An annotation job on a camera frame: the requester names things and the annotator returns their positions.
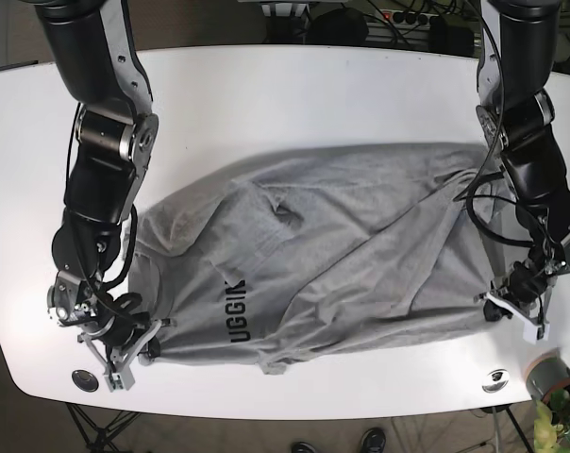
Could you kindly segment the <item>left gripper body silver black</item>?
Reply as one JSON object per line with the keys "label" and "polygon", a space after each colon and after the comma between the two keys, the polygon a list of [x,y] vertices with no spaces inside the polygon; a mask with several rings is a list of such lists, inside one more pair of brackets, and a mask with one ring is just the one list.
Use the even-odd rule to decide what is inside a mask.
{"label": "left gripper body silver black", "polygon": [[505,275],[491,281],[487,292],[476,295],[474,302],[482,306],[482,312],[486,301],[508,310],[511,318],[522,323],[523,339],[538,343],[547,340],[550,331],[546,299],[553,280],[548,265],[539,269],[532,260],[515,261]]}

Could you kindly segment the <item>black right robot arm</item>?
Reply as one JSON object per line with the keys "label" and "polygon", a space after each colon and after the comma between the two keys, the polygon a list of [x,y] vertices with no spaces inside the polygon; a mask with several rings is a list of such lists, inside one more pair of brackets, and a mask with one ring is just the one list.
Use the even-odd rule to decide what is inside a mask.
{"label": "black right robot arm", "polygon": [[125,1],[37,1],[34,9],[77,108],[68,145],[62,223],[52,242],[57,275],[48,307],[77,327],[113,391],[134,384],[131,363],[156,352],[161,320],[136,293],[113,296],[130,266],[143,184],[159,131],[153,94],[135,49]]}

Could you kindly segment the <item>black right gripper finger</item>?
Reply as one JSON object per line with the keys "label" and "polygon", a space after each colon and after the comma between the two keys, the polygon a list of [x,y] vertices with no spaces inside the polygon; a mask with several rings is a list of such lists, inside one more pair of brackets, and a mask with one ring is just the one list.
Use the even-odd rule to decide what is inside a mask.
{"label": "black right gripper finger", "polygon": [[161,356],[160,342],[148,342],[141,350],[141,356],[145,359],[156,359]]}

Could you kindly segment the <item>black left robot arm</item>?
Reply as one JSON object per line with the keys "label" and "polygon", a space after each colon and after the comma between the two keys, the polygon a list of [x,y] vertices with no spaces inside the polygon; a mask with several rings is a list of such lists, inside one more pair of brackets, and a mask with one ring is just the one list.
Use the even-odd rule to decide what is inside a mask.
{"label": "black left robot arm", "polygon": [[[464,195],[472,223],[496,243],[525,248],[491,288],[479,296],[484,318],[518,317],[531,342],[546,337],[545,294],[570,274],[570,188],[552,123],[555,109],[545,84],[554,66],[562,4],[559,1],[482,1],[477,116],[498,172],[478,171]],[[478,190],[504,180],[528,239],[506,238],[475,212]]]}

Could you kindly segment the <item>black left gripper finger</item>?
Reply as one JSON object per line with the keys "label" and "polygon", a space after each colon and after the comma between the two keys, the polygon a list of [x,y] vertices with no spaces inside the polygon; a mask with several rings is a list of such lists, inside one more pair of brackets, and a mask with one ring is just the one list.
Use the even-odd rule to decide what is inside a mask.
{"label": "black left gripper finger", "polygon": [[486,301],[483,307],[484,318],[487,322],[498,322],[504,318],[511,319],[511,313],[498,307],[492,301]]}

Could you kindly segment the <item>right gripper body silver black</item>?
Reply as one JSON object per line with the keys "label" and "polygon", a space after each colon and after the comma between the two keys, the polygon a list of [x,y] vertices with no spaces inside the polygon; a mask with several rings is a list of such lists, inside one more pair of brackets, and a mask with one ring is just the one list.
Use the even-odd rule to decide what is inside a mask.
{"label": "right gripper body silver black", "polygon": [[142,366],[148,366],[156,360],[143,358],[143,347],[148,342],[159,342],[158,333],[175,325],[174,319],[167,318],[151,320],[148,326],[126,327],[113,317],[96,331],[82,328],[77,341],[86,345],[103,366],[103,379],[111,392],[128,391],[135,383],[132,363],[138,360]]}

